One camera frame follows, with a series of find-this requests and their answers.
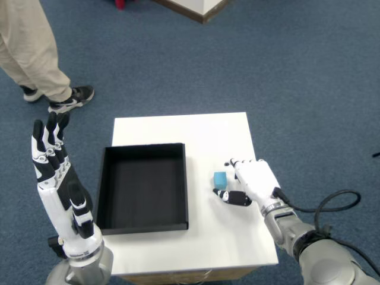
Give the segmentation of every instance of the black cable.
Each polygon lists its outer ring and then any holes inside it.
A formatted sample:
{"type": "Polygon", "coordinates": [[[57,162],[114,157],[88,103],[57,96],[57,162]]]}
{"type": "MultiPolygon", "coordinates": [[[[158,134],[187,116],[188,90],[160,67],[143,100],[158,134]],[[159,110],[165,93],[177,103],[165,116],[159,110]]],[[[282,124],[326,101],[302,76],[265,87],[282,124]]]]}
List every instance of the black cable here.
{"type": "Polygon", "coordinates": [[[319,204],[318,208],[316,208],[316,209],[304,209],[304,208],[299,208],[297,206],[294,206],[290,202],[290,200],[286,197],[286,195],[284,194],[284,192],[280,188],[277,188],[277,187],[273,191],[273,196],[282,199],[287,205],[289,205],[290,207],[294,208],[295,210],[298,210],[298,211],[301,211],[301,212],[305,212],[305,213],[315,213],[314,214],[314,226],[315,226],[315,230],[318,233],[324,235],[327,239],[334,240],[335,242],[339,243],[340,245],[346,246],[346,247],[348,247],[348,248],[356,251],[372,267],[372,269],[377,273],[377,275],[380,276],[380,270],[379,270],[379,268],[375,265],[375,263],[363,251],[361,251],[359,248],[357,248],[356,246],[352,245],[351,243],[348,243],[348,242],[345,242],[343,240],[339,240],[339,239],[331,237],[330,236],[330,229],[331,229],[331,227],[329,225],[324,225],[322,227],[322,229],[319,227],[319,215],[320,215],[321,212],[344,211],[344,210],[348,210],[348,209],[350,209],[350,208],[358,205],[358,203],[362,199],[362,196],[361,196],[361,194],[359,192],[356,192],[354,190],[340,190],[340,191],[337,191],[337,192],[335,192],[335,193],[327,196],[325,199],[323,199],[323,201],[319,204]],[[351,204],[348,204],[348,205],[345,205],[345,206],[342,206],[342,207],[324,208],[324,206],[328,202],[330,202],[332,199],[334,199],[335,197],[337,197],[339,195],[343,195],[343,194],[354,194],[354,195],[356,195],[356,200],[353,201],[351,204]]]}

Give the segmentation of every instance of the black tray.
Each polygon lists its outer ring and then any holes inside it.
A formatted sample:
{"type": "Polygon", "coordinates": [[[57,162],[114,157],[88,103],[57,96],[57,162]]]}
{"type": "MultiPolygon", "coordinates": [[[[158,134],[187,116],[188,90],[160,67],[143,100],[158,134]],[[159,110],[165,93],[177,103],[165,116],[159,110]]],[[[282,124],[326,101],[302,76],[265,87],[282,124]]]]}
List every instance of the black tray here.
{"type": "Polygon", "coordinates": [[[105,148],[96,209],[104,235],[188,229],[185,145],[105,148]]]}

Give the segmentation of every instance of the shoe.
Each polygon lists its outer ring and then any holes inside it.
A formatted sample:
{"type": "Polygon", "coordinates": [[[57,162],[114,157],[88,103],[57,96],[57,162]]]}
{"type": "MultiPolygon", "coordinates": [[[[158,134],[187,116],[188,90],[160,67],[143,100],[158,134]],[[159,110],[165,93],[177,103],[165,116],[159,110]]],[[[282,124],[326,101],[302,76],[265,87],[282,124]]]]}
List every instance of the shoe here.
{"type": "Polygon", "coordinates": [[[94,97],[94,88],[92,86],[79,86],[72,89],[71,97],[63,102],[50,101],[50,112],[65,113],[76,107],[82,107],[94,97]]]}
{"type": "Polygon", "coordinates": [[[26,86],[20,86],[24,90],[24,100],[29,103],[37,102],[42,96],[42,92],[38,89],[30,89],[26,86]]]}

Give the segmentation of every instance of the robotic finger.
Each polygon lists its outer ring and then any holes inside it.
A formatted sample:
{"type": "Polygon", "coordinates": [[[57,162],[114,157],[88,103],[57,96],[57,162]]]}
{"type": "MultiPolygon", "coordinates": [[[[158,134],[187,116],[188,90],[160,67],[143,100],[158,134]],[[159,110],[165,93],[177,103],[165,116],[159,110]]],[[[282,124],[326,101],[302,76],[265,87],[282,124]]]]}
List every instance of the robotic finger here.
{"type": "Polygon", "coordinates": [[[252,204],[252,200],[242,191],[227,191],[214,188],[213,192],[227,204],[246,207],[252,204]]]}

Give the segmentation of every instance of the blue cube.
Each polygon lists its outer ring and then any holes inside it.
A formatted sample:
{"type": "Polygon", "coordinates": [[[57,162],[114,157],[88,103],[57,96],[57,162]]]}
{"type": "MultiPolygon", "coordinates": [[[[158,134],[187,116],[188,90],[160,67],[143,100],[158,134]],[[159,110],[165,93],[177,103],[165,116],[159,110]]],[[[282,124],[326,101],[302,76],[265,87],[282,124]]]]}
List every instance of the blue cube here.
{"type": "Polygon", "coordinates": [[[219,190],[227,188],[226,172],[214,172],[214,187],[219,190]]]}

